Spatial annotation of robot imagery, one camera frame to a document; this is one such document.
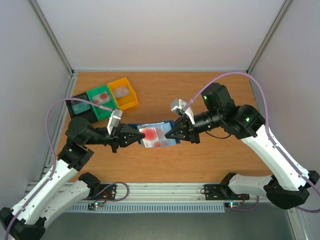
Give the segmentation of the blue card holder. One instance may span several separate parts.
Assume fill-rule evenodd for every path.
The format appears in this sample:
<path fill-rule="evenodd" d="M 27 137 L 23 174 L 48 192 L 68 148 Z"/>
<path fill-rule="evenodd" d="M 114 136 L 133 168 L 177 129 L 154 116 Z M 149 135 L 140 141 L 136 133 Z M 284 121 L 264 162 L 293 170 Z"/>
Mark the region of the blue card holder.
<path fill-rule="evenodd" d="M 154 123 L 129 123 L 129 126 L 136 128 L 136 129 L 142 129 L 142 128 L 150 128 L 150 127 L 160 127 L 162 128 L 164 132 L 164 138 L 161 139 L 161 147 L 157 148 L 162 148 L 162 147 L 171 147 L 174 145 L 177 145 L 180 143 L 179 140 L 174 140 L 174 139 L 167 139 L 165 137 L 165 134 L 172 129 L 174 126 L 174 121 L 173 120 L 166 120 L 166 121 L 161 121 L 161 122 L 154 122 Z"/>

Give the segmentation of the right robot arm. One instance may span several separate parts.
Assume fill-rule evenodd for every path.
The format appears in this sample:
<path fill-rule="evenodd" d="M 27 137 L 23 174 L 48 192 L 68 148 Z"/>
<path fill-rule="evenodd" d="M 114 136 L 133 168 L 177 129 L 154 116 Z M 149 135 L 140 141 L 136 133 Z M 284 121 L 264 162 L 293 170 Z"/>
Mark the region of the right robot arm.
<path fill-rule="evenodd" d="M 207 200 L 215 196 L 233 200 L 235 196 L 255 195 L 267 198 L 275 206 L 288 210 L 303 205 L 310 193 L 308 188 L 316 184 L 320 175 L 297 163 L 277 141 L 266 120 L 251 105 L 235 105 L 225 85 L 211 83 L 201 93 L 207 108 L 194 114 L 182 99 L 171 103 L 171 111 L 178 115 L 174 127 L 166 138 L 190 143 L 200 143 L 200 134 L 222 128 L 251 148 L 271 170 L 267 176 L 244 176 L 228 173 L 216 187 L 205 185 Z"/>

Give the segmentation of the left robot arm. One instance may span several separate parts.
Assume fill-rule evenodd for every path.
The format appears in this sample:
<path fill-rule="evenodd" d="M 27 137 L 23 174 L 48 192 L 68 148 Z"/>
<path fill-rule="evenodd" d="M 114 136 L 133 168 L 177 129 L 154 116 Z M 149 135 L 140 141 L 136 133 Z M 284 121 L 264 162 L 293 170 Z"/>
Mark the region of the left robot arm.
<path fill-rule="evenodd" d="M 107 127 L 93 127 L 85 118 L 75 117 L 69 124 L 67 142 L 56 155 L 50 170 L 37 185 L 13 207 L 0 211 L 6 240 L 39 240 L 49 225 L 73 204 L 101 193 L 100 180 L 91 173 L 62 193 L 58 191 L 87 164 L 94 154 L 86 145 L 109 145 L 115 153 L 145 137 L 144 133 L 112 117 Z"/>

